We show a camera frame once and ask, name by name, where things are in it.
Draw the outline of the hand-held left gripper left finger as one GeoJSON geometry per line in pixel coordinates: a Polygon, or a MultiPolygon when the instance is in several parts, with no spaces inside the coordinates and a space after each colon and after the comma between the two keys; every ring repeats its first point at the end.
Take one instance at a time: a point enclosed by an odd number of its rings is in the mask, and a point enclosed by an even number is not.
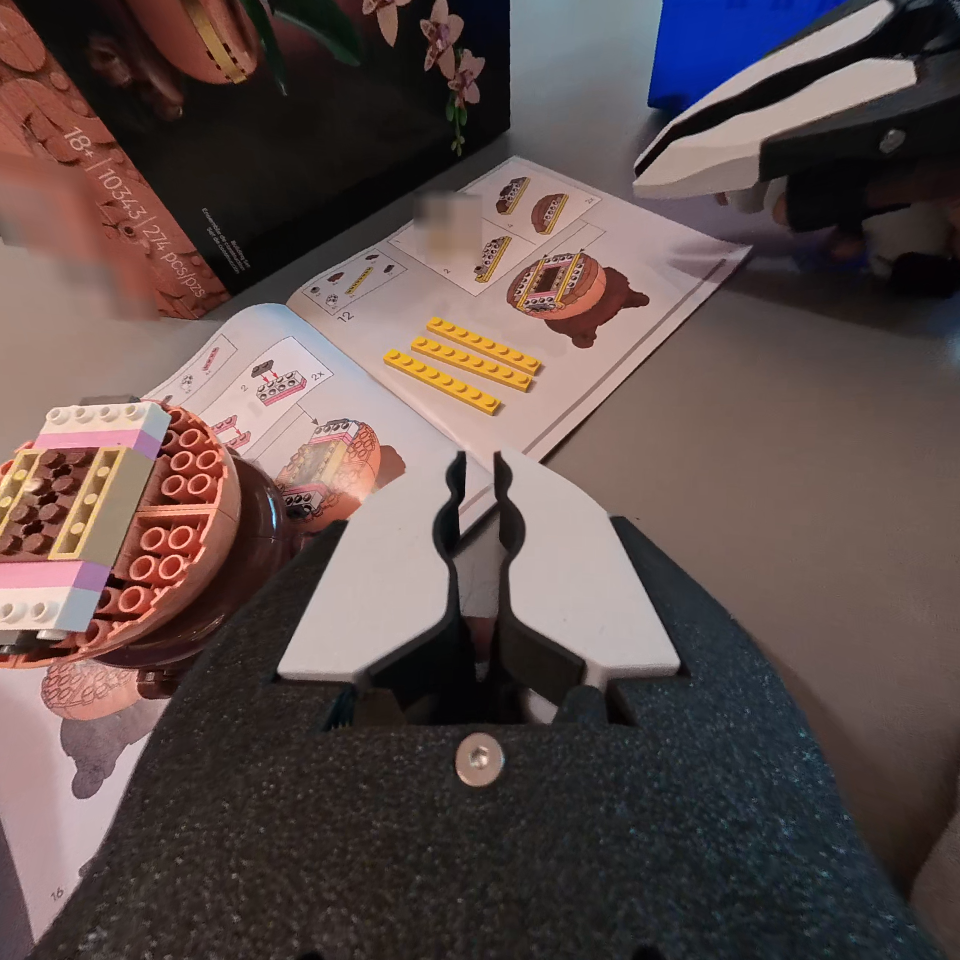
{"type": "Polygon", "coordinates": [[[278,664],[285,681],[439,686],[466,662],[452,551],[466,453],[412,469],[346,522],[278,664]]]}

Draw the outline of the black orchid print set box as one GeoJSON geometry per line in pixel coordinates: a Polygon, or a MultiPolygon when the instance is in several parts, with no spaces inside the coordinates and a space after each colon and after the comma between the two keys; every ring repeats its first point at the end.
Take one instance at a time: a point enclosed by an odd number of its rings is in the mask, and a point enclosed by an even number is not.
{"type": "Polygon", "coordinates": [[[2,150],[203,317],[510,126],[507,1],[2,2],[2,150]]]}

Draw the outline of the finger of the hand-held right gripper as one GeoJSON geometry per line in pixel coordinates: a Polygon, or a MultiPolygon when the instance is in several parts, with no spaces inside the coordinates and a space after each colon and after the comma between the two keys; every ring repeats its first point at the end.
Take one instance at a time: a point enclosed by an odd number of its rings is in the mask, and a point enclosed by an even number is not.
{"type": "Polygon", "coordinates": [[[642,199],[677,199],[751,187],[760,180],[767,139],[906,90],[916,81],[912,60],[858,61],[779,102],[672,140],[636,175],[634,193],[642,199]]]}
{"type": "Polygon", "coordinates": [[[778,103],[858,61],[920,49],[921,41],[904,39],[908,27],[889,27],[907,9],[908,2],[839,2],[673,116],[678,137],[778,103]]]}

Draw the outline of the brick flowerpot model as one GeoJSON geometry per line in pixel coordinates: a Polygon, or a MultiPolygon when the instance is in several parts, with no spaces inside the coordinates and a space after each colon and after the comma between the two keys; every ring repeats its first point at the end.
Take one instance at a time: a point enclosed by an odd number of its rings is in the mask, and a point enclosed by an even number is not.
{"type": "Polygon", "coordinates": [[[3,669],[94,660],[170,694],[295,552],[278,487],[225,432],[135,397],[47,412],[2,463],[3,669]]]}

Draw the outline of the blue plastic bin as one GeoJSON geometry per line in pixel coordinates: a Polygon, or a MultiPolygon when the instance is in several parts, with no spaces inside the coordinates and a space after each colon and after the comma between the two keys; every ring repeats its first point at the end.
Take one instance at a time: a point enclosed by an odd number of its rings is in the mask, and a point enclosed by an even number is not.
{"type": "Polygon", "coordinates": [[[663,1],[648,106],[675,116],[838,1],[663,1]]]}

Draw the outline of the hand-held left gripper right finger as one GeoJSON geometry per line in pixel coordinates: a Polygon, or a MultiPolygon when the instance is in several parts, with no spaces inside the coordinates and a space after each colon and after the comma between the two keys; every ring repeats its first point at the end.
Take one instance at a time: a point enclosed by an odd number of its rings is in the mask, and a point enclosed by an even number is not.
{"type": "Polygon", "coordinates": [[[669,677],[681,661],[614,519],[516,450],[495,455],[499,660],[529,689],[605,689],[669,677]]]}

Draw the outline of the yellow long brick plate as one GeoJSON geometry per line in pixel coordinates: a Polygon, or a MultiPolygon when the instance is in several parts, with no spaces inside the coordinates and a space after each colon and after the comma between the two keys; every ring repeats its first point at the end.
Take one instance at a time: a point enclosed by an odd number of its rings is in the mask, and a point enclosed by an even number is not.
{"type": "Polygon", "coordinates": [[[462,402],[466,406],[488,416],[497,414],[501,401],[495,396],[480,390],[454,376],[416,359],[396,349],[390,349],[383,356],[383,363],[416,382],[429,386],[450,399],[462,402]]]}
{"type": "Polygon", "coordinates": [[[469,354],[476,354],[530,376],[535,376],[543,366],[540,359],[530,354],[442,318],[431,318],[426,322],[425,329],[441,339],[458,344],[461,350],[469,354]]]}
{"type": "Polygon", "coordinates": [[[410,343],[411,351],[426,358],[447,364],[461,372],[496,382],[522,392],[527,392],[534,383],[534,375],[509,366],[502,360],[469,353],[449,342],[439,342],[426,337],[415,337],[410,343]]]}

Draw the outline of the brick set instruction booklet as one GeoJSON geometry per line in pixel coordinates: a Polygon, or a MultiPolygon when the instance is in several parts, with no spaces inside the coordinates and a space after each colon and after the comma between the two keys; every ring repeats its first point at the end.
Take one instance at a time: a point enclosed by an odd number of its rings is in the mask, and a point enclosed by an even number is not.
{"type": "MultiPolygon", "coordinates": [[[[408,224],[249,306],[150,390],[83,400],[170,402],[277,486],[296,541],[348,520],[403,474],[466,455],[463,533],[495,507],[493,457],[542,460],[726,281],[731,245],[519,158],[465,192],[478,260],[442,262],[408,224]],[[411,350],[438,317],[541,361],[527,391],[411,350]],[[496,397],[476,411],[383,363],[390,350],[496,397]]],[[[2,939],[39,939],[93,858],[166,698],[89,659],[2,668],[2,939]]]]}

